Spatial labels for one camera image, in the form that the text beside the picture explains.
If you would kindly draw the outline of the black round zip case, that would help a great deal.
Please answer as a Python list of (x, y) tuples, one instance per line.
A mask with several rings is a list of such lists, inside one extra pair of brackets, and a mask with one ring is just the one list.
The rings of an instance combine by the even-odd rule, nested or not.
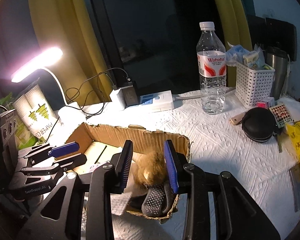
[(242, 118), (241, 126), (245, 135), (255, 142), (267, 142), (277, 128), (271, 111), (261, 107), (247, 111)]

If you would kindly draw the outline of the white paper cup pack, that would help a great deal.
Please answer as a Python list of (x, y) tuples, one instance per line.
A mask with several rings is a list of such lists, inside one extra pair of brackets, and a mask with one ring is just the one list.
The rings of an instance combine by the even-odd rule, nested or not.
[(47, 141), (57, 118), (38, 82), (26, 87), (12, 105), (30, 132), (40, 141)]

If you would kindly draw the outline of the white tablecloth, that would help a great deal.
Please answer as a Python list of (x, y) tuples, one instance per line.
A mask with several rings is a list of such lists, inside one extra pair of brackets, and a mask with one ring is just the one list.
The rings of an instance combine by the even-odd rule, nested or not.
[[(294, 150), (286, 142), (279, 153), (277, 142), (271, 138), (266, 143), (256, 143), (245, 136), (240, 126), (233, 126), (229, 119), (246, 109), (234, 91), (226, 94), (221, 114), (203, 112), (200, 99), (177, 101), (170, 111), (139, 113), (131, 109), (118, 111), (107, 103), (103, 113), (90, 118), (91, 125), (107, 124), (128, 127), (139, 125), (149, 131), (161, 130), (179, 133), (189, 138), (191, 162), (206, 172), (219, 174), (231, 172), (254, 198), (271, 222), (281, 239), (285, 239), (300, 220), (300, 211), (294, 212), (294, 196), (289, 170), (297, 160)], [(63, 144), (83, 122), (81, 112), (65, 107), (68, 120), (54, 128), (51, 144)], [(113, 216), (115, 238), (118, 239), (182, 239), (186, 195), (181, 195), (176, 213), (160, 225), (156, 220), (144, 219), (125, 213)]]

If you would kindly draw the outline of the black power adapter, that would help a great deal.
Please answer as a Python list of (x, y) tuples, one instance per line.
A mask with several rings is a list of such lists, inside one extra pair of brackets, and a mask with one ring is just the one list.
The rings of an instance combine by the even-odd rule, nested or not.
[(121, 87), (123, 98), (125, 100), (126, 106), (135, 106), (140, 103), (140, 97), (138, 95), (138, 88), (135, 81), (128, 81)]

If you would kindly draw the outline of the grey dotted gloves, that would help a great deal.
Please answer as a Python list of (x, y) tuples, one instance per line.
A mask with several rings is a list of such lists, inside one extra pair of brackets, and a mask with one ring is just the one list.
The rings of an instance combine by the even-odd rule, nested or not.
[(175, 197), (170, 182), (166, 180), (160, 185), (150, 186), (144, 196), (131, 198), (128, 205), (148, 217), (162, 217), (172, 208)]

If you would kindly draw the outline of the white power strip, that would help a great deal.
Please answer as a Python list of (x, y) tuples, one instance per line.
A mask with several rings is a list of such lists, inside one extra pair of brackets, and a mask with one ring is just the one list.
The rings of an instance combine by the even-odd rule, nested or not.
[(174, 109), (173, 96), (170, 90), (140, 96), (138, 105), (125, 109), (131, 113), (154, 113)]

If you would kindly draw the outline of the checkered card packet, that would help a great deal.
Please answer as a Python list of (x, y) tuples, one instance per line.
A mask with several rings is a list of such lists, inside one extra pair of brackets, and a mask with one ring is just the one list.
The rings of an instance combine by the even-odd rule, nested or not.
[(283, 128), (285, 124), (293, 122), (293, 118), (284, 104), (270, 107), (269, 110), (273, 114), (278, 128)]

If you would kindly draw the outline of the yellow curtain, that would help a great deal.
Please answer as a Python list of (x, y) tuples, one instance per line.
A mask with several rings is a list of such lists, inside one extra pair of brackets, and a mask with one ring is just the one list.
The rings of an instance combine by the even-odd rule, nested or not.
[(80, 92), (76, 102), (110, 101), (112, 86), (103, 73), (107, 65), (84, 0), (28, 0), (40, 48), (58, 47), (62, 58), (50, 67), (66, 95)]

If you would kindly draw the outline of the steel thermos cup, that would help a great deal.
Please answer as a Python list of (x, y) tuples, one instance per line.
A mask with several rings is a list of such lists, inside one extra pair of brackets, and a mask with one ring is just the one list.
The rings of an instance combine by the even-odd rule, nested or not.
[(285, 51), (279, 48), (270, 47), (266, 52), (265, 62), (275, 69), (270, 96), (277, 100), (280, 97), (287, 76), (289, 57)]

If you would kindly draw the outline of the white towel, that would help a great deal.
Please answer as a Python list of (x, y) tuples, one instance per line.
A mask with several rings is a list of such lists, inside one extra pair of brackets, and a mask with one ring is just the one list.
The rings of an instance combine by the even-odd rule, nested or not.
[(110, 195), (111, 213), (116, 216), (123, 215), (131, 198), (141, 197), (146, 194), (147, 189), (144, 186), (136, 184), (134, 175), (130, 174), (123, 193)]

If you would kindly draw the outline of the brown fuzzy pompom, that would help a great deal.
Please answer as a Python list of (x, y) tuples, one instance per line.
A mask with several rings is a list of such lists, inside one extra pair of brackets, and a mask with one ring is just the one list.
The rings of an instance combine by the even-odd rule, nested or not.
[(156, 186), (167, 179), (167, 168), (162, 153), (156, 151), (150, 151), (147, 154), (134, 153), (133, 161), (137, 165), (133, 172), (137, 184)]

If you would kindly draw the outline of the white desk lamp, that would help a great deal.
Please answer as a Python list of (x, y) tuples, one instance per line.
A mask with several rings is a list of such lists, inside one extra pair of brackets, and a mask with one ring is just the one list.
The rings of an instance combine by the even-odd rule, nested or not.
[(57, 76), (50, 68), (63, 56), (59, 47), (49, 47), (19, 67), (11, 76), (13, 83), (23, 83), (34, 79), (52, 108), (53, 114), (65, 126), (77, 127), (85, 122), (85, 115), (78, 104), (68, 103)]

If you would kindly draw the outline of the green paper cup pack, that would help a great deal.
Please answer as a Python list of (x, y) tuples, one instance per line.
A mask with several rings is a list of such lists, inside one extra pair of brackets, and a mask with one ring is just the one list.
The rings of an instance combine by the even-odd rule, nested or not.
[[(7, 110), (14, 109), (12, 105), (13, 100), (12, 92), (10, 92), (7, 96), (0, 99), (0, 105), (5, 107)], [(16, 142), (18, 149), (21, 150), (23, 148), (34, 146), (38, 142), (38, 139), (26, 127), (19, 115), (16, 116), (16, 121), (17, 129), (15, 135), (17, 137)]]

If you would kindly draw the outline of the clear water bottle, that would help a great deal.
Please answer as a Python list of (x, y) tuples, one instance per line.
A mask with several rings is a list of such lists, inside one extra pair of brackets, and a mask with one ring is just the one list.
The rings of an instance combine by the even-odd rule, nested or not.
[(199, 24), (202, 34), (196, 46), (202, 109), (216, 115), (222, 112), (226, 88), (226, 50), (215, 34), (213, 22)]

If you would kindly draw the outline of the white perforated basket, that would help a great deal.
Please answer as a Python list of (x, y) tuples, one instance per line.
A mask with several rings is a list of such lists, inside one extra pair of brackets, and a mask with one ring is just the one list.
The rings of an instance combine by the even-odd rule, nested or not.
[(257, 103), (270, 96), (275, 69), (266, 65), (264, 70), (253, 70), (236, 62), (235, 96), (246, 108), (255, 107)]

